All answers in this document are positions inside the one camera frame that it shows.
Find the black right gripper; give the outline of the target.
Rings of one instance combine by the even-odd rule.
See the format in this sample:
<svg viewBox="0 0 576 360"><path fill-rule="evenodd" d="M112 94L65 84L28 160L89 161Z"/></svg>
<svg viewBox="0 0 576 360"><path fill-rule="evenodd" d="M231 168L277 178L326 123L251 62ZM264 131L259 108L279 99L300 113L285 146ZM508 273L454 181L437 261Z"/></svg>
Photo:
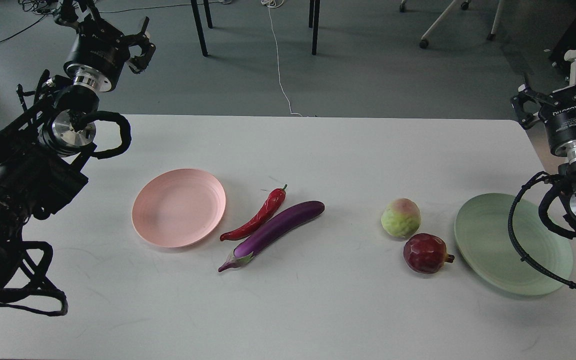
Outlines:
<svg viewBox="0 0 576 360"><path fill-rule="evenodd" d="M552 96L553 102L558 105L549 104L549 96L535 91L530 85L520 85L518 93L510 98L514 120L525 131L537 124L544 125L551 155L566 157L569 162L573 162L575 156L569 155L569 152L576 147L576 95L561 90ZM534 103L538 109L529 112L526 109L527 103Z"/></svg>

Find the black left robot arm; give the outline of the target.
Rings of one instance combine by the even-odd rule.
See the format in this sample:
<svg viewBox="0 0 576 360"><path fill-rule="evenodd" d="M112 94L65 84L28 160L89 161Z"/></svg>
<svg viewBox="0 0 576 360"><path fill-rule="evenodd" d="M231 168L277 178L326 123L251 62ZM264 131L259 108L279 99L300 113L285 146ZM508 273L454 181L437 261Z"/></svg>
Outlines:
<svg viewBox="0 0 576 360"><path fill-rule="evenodd" d="M119 112L99 109L99 94L115 89L124 66L136 75L156 51L145 17L136 34L124 34L94 10L68 25L77 32L64 75L45 70L23 113L0 130L0 308L51 317L68 310L66 294L47 273L53 248L23 239L31 218L45 220L68 205L89 178L82 169L91 158L125 153L131 126Z"/></svg>

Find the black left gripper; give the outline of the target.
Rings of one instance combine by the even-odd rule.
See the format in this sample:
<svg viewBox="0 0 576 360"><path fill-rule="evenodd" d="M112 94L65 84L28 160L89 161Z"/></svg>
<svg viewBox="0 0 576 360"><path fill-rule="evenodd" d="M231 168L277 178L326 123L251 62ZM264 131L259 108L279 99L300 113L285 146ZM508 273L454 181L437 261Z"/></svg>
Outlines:
<svg viewBox="0 0 576 360"><path fill-rule="evenodd" d="M114 91L121 77L124 64L139 75L149 66L156 51L147 32L150 18L145 16L137 34L126 35L103 20L83 20L74 25L77 37L66 58L63 69L70 78L86 69L97 73L101 92ZM141 52L131 56L130 47L138 46Z"/></svg>

